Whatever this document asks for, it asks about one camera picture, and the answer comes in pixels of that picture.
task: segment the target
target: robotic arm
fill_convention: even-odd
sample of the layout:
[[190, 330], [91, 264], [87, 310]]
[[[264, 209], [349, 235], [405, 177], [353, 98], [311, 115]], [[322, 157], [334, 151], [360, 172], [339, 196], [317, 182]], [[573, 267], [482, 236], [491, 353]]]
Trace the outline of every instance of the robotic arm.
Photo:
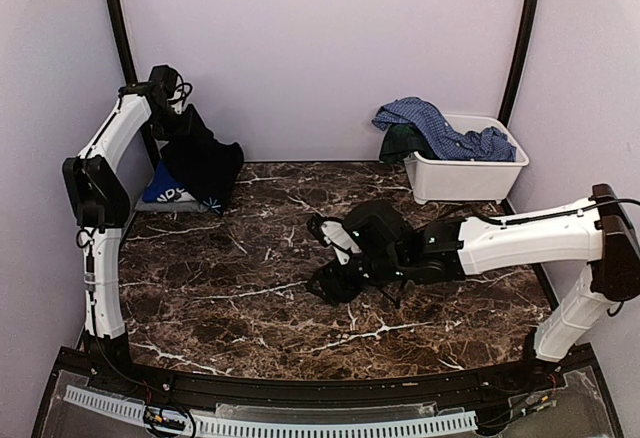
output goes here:
[[115, 175], [124, 151], [140, 127], [149, 122], [153, 136], [170, 140], [191, 132], [190, 114], [182, 107], [191, 85], [167, 65], [156, 66], [149, 80], [119, 90], [111, 114], [62, 172], [76, 221], [76, 243], [84, 253], [85, 346], [96, 342], [102, 355], [120, 367], [130, 363], [120, 312], [118, 249], [130, 215], [126, 190]]
[[596, 185], [590, 198], [559, 208], [436, 220], [419, 230], [383, 201], [363, 203], [344, 220], [316, 215], [309, 231], [337, 259], [307, 289], [335, 305], [366, 286], [431, 284], [506, 266], [581, 260], [576, 284], [533, 340], [535, 358], [558, 362], [613, 304], [640, 294], [640, 248], [620, 207], [625, 201], [609, 185]]

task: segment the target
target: white plastic bin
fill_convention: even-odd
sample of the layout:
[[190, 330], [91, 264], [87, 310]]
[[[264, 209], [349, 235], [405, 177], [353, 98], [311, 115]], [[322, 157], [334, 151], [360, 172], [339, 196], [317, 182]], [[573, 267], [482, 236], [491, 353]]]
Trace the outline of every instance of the white plastic bin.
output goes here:
[[495, 126], [506, 133], [517, 148], [515, 162], [427, 160], [412, 153], [404, 160], [413, 198], [424, 205], [427, 201], [496, 201], [507, 197], [509, 190], [529, 164], [529, 157], [502, 123], [485, 116], [445, 115], [460, 133], [482, 131]]

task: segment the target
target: black garment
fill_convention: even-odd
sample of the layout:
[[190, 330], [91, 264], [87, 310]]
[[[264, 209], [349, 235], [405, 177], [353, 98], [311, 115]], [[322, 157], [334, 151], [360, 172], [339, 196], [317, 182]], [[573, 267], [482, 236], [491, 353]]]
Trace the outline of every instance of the black garment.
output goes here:
[[387, 164], [401, 163], [414, 151], [427, 160], [439, 159], [415, 125], [391, 125], [382, 141], [380, 161]]
[[222, 216], [244, 164], [244, 153], [238, 143], [218, 142], [193, 105], [187, 106], [183, 116], [191, 121], [189, 134], [171, 138], [161, 150], [162, 160], [196, 200]]

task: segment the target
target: white cable tray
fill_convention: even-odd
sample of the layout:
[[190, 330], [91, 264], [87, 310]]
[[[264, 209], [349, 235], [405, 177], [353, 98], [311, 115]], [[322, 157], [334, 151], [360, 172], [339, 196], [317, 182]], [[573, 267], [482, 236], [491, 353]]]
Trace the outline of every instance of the white cable tray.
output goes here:
[[[139, 400], [68, 385], [64, 401], [131, 425], [146, 426], [142, 421], [144, 403]], [[198, 412], [192, 412], [192, 415], [198, 431], [196, 436], [200, 438], [428, 438], [478, 429], [475, 411], [413, 420], [335, 425], [236, 421]], [[177, 413], [171, 418], [187, 422], [182, 435], [191, 435], [189, 420]]]

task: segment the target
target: blue checkered shirt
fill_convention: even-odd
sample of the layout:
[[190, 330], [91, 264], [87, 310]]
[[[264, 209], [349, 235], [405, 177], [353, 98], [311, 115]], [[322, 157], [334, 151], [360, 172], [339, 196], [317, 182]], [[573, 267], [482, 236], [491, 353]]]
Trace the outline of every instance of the blue checkered shirt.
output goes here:
[[502, 131], [492, 126], [480, 133], [458, 133], [435, 106], [420, 98], [403, 98], [384, 105], [372, 123], [383, 131], [396, 123], [413, 123], [441, 160], [516, 160], [516, 147]]

